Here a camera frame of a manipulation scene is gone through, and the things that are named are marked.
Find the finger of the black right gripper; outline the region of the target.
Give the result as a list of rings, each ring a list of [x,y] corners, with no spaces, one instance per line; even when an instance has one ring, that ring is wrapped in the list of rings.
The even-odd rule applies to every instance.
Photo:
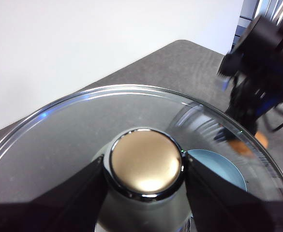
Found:
[[[236,130],[220,126],[219,131],[214,136],[214,141],[220,143],[224,141],[232,141],[236,139]]]
[[[249,95],[231,96],[226,114],[238,122],[252,135],[257,133],[257,108],[255,97]]]

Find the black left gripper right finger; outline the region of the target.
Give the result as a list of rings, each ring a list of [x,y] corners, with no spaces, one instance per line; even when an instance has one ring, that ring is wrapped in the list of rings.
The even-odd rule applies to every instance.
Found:
[[[283,232],[283,201],[263,201],[191,156],[185,185],[199,232]]]

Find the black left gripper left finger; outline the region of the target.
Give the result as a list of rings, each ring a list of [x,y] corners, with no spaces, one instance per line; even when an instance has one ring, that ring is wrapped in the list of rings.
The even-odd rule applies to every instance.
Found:
[[[0,203],[0,232],[93,232],[107,196],[103,157],[27,203]]]

